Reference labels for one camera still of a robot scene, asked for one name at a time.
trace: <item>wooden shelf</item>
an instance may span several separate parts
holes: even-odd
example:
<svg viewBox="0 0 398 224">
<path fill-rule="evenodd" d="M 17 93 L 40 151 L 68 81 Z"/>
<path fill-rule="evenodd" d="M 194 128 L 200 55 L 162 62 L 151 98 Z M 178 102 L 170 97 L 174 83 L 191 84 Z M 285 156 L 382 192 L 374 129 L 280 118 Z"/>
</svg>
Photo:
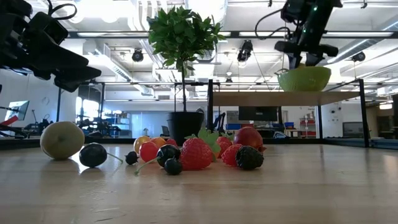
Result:
<svg viewBox="0 0 398 224">
<path fill-rule="evenodd" d="M 214 92 L 214 106 L 318 106 L 359 96 L 355 91 Z"/>
</svg>

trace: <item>fruit stem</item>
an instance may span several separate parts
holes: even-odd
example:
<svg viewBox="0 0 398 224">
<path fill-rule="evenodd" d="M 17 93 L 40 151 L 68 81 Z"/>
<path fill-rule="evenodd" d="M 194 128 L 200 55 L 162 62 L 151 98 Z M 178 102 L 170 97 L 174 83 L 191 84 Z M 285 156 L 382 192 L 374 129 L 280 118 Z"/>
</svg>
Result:
<svg viewBox="0 0 398 224">
<path fill-rule="evenodd" d="M 147 164 L 150 164 L 151 162 L 154 162 L 154 161 L 157 160 L 157 159 L 160 159 L 160 157 L 158 156 L 158 157 L 156 157 L 155 159 L 151 159 L 150 161 L 144 163 L 144 165 L 140 166 L 140 168 L 138 168 L 138 169 L 134 172 L 134 174 L 138 175 L 138 174 L 139 174 L 139 171 L 140 171 L 144 166 L 146 166 Z"/>
<path fill-rule="evenodd" d="M 107 154 L 110 155 L 110 156 L 112 156 L 112 157 L 115 158 L 115 159 L 118 159 L 118 160 L 123 164 L 123 160 L 120 159 L 119 157 L 117 157 L 117 156 L 115 156 L 115 155 L 112 155 L 112 154 L 110 154 L 110 153 L 108 153 L 108 152 L 107 152 Z"/>
</svg>

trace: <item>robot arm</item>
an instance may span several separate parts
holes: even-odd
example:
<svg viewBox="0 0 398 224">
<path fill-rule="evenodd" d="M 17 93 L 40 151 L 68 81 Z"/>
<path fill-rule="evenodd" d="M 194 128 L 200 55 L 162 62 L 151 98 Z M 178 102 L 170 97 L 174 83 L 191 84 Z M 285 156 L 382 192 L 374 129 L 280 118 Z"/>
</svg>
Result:
<svg viewBox="0 0 398 224">
<path fill-rule="evenodd" d="M 38 12 L 29 22 L 32 6 L 24 0 L 0 0 L 0 69 L 12 70 L 22 75 L 33 73 L 49 80 L 55 75 L 55 85 L 74 92 L 79 85 L 101 75 L 101 71 L 88 67 L 88 60 L 64 49 L 60 44 L 68 31 L 59 20 L 70 19 L 77 9 L 67 3 L 52 7 L 49 13 Z M 51 15 L 65 6 L 76 11 L 70 16 L 52 18 Z"/>
<path fill-rule="evenodd" d="M 296 25 L 288 41 L 278 41 L 275 49 L 289 56 L 289 69 L 300 65 L 302 52 L 307 53 L 306 66 L 315 66 L 323 60 L 323 54 L 335 57 L 338 49 L 320 44 L 325 27 L 334 7 L 343 7 L 340 0 L 287 0 L 280 17 Z"/>
</svg>

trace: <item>lime green bowl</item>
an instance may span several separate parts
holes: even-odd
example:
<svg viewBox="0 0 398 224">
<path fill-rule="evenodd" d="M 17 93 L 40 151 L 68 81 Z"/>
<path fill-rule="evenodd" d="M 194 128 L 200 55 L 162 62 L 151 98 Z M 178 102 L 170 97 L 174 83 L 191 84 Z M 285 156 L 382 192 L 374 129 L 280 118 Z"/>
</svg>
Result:
<svg viewBox="0 0 398 224">
<path fill-rule="evenodd" d="M 331 70 L 325 67 L 303 67 L 278 75 L 284 91 L 322 91 L 329 82 Z"/>
</svg>

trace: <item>plant stem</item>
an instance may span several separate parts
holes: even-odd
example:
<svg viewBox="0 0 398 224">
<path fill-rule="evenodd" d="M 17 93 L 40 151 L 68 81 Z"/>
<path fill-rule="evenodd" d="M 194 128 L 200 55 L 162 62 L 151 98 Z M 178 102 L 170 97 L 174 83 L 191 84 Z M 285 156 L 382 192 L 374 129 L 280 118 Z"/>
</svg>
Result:
<svg viewBox="0 0 398 224">
<path fill-rule="evenodd" d="M 120 159 L 119 157 L 117 157 L 117 156 L 115 156 L 115 155 L 112 155 L 112 154 L 110 154 L 110 153 L 108 153 L 108 152 L 107 152 L 107 154 L 110 155 L 110 156 L 112 156 L 113 158 L 119 160 L 119 161 L 123 164 L 123 160 Z"/>
<path fill-rule="evenodd" d="M 140 171 L 144 166 L 146 166 L 147 164 L 150 164 L 151 162 L 154 162 L 154 161 L 157 160 L 157 159 L 160 159 L 160 157 L 158 156 L 158 157 L 156 157 L 155 159 L 151 159 L 150 161 L 146 162 L 144 165 L 140 166 L 140 168 L 138 168 L 138 169 L 134 172 L 134 174 L 138 175 L 138 174 L 139 174 L 139 171 Z"/>
<path fill-rule="evenodd" d="M 184 107 L 184 112 L 187 112 L 187 96 L 185 96 L 185 62 L 182 63 L 182 104 Z"/>
</svg>

